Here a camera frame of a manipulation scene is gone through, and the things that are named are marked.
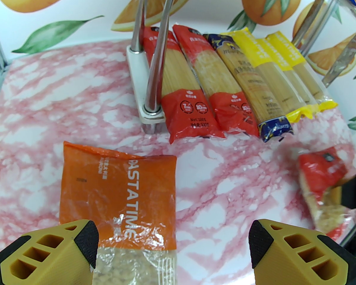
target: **marble countertop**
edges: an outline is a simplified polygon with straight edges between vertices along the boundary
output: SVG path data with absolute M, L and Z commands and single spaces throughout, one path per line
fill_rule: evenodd
M 248 231 L 267 218 L 313 227 L 297 183 L 298 151 L 337 145 L 350 175 L 356 151 L 338 109 L 302 119 L 264 144 L 244 134 L 170 145 L 146 135 L 125 48 L 100 42 L 13 61 L 0 92 L 0 250 L 58 224 L 63 141 L 138 155 L 177 156 L 179 284 L 254 284 Z

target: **red spaghetti package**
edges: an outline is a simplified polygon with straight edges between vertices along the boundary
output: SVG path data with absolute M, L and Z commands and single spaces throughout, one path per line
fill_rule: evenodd
M 347 174 L 334 147 L 299 156 L 300 186 L 315 228 L 335 241 L 352 223 L 352 211 L 341 205 L 341 187 Z
M 93 285 L 176 283 L 175 156 L 64 143 L 60 223 L 99 231 Z
M 179 45 L 195 70 L 221 129 L 259 136 L 249 103 L 227 66 L 197 30 L 174 25 Z
M 146 27 L 144 31 L 144 50 L 149 64 L 155 51 L 158 31 L 158 27 Z M 170 143 L 184 137 L 224 137 L 171 31 L 167 41 L 161 94 Z

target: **red package label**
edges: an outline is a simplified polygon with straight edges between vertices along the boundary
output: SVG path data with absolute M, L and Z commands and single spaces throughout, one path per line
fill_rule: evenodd
M 215 93 L 209 101 L 223 131 L 229 133 L 244 131 L 249 135 L 259 136 L 256 120 L 243 92 Z
M 144 50 L 147 54 L 147 59 L 149 65 L 151 64 L 152 57 L 155 51 L 155 46 L 157 45 L 159 28 L 158 27 L 145 27 L 144 30 Z M 166 49 L 173 49 L 181 51 L 177 41 L 174 38 L 172 31 L 167 34 Z
M 299 164 L 309 190 L 315 195 L 317 202 L 322 202 L 327 188 L 335 186 L 347 173 L 347 168 L 334 147 L 302 154 L 299 156 Z
M 224 138 L 201 90 L 177 90 L 163 97 L 162 108 L 170 143 L 184 137 Z
M 173 31 L 182 50 L 193 65 L 199 53 L 205 50 L 214 50 L 206 38 L 197 30 L 176 24 L 173 26 Z

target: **navy blue spaghetti package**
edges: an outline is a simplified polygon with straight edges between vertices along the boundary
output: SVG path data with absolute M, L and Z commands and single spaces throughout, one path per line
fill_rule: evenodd
M 268 84 L 250 64 L 233 38 L 219 34 L 206 34 L 205 38 L 244 91 L 256 117 L 261 139 L 267 142 L 273 137 L 282 138 L 285 133 L 293 134 L 292 126 Z

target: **white plastic base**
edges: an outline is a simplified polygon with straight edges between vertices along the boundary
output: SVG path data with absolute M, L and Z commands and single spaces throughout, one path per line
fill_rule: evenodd
M 146 125 L 165 122 L 165 114 L 162 108 L 156 114 L 149 114 L 144 109 L 150 72 L 146 53 L 135 53 L 131 50 L 131 46 L 127 46 L 127 60 L 140 121 Z

